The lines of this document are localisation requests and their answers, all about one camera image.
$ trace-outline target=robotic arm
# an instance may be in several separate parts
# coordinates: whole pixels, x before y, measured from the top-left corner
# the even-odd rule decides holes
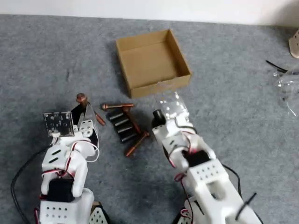
[[[164,112],[153,112],[152,125],[158,144],[180,172],[176,178],[180,177],[182,185],[192,189],[193,196],[185,202],[190,223],[261,224],[234,188],[214,151],[189,122],[189,113],[177,93],[175,99],[160,101]]]
[[[108,223],[101,207],[91,214],[94,195],[84,188],[87,163],[100,154],[96,116],[87,101],[71,112],[44,113],[53,141],[42,163],[41,224]]]

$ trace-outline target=black circuit board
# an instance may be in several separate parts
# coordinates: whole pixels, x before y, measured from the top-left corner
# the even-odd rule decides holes
[[[71,112],[45,112],[43,117],[49,136],[54,133],[60,133],[60,136],[74,136]]]

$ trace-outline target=copper bolt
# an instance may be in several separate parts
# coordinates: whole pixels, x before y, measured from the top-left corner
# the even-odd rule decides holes
[[[136,130],[139,134],[141,134],[141,129],[140,129],[139,125],[136,123],[136,121],[132,118],[132,115],[130,114],[130,109],[131,109],[131,107],[124,106],[124,107],[122,108],[122,111],[124,111],[125,114],[127,115],[127,117],[130,119],[130,121],[131,121],[131,123],[133,124],[135,130]]]
[[[129,150],[126,152],[126,157],[130,156],[136,149],[137,147],[142,143],[142,141],[146,138],[149,137],[150,133],[148,132],[143,132],[141,135],[140,139],[136,142],[135,145],[133,145]]]
[[[103,104],[102,105],[102,109],[104,111],[108,110],[108,109],[112,109],[112,108],[120,108],[120,107],[132,107],[134,106],[134,104],[120,104],[120,105],[108,105],[108,104]]]
[[[77,96],[76,96],[76,101],[78,103],[80,103],[84,109],[86,109],[87,105],[90,104],[88,101],[87,101],[87,96],[84,94],[84,93],[78,93]],[[101,125],[105,125],[105,122],[104,120],[100,117],[100,115],[97,114],[96,111],[94,111],[94,114],[95,114],[95,117],[97,119],[97,121],[101,124]]]
[[[101,125],[105,125],[105,122],[104,122],[104,120],[98,115],[98,113],[95,111],[94,112],[94,114],[95,114],[95,118],[97,119],[97,121],[101,124]]]
[[[88,104],[87,96],[84,93],[78,93],[76,96],[76,101],[80,103],[84,108],[86,108]]]

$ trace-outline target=transparent plastic piece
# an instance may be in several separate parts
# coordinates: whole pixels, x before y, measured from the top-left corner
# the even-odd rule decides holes
[[[273,76],[278,77],[275,85],[279,88],[281,99],[293,115],[299,116],[299,65],[285,74],[275,72]]]
[[[176,91],[167,91],[156,95],[155,98],[167,120],[173,119],[180,114],[184,114],[186,118],[189,117],[184,101]]]

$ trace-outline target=cardboard box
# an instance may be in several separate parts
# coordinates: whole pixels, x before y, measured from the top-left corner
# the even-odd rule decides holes
[[[116,47],[130,97],[189,84],[191,72],[170,29],[118,39]]]

